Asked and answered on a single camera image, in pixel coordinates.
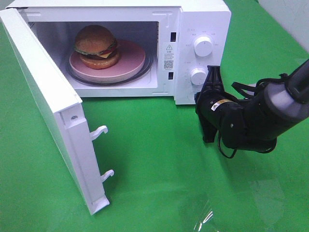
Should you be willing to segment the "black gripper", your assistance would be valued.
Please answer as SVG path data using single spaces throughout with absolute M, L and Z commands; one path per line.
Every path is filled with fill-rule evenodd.
M 196 114 L 198 115 L 203 141 L 213 143 L 217 131 L 221 127 L 222 116 L 220 112 L 223 104 L 238 103 L 236 97 L 222 91 L 222 78 L 220 66 L 208 65 L 208 74 L 202 90 L 195 95 Z

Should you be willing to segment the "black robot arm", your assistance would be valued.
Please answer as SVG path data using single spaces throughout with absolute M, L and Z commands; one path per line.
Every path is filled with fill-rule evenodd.
M 227 148 L 269 153 L 277 137 L 309 117 L 309 62 L 291 74 L 264 78 L 253 86 L 234 82 L 244 98 L 225 91 L 219 66 L 208 66 L 208 75 L 195 94 L 196 113 L 203 141 Z

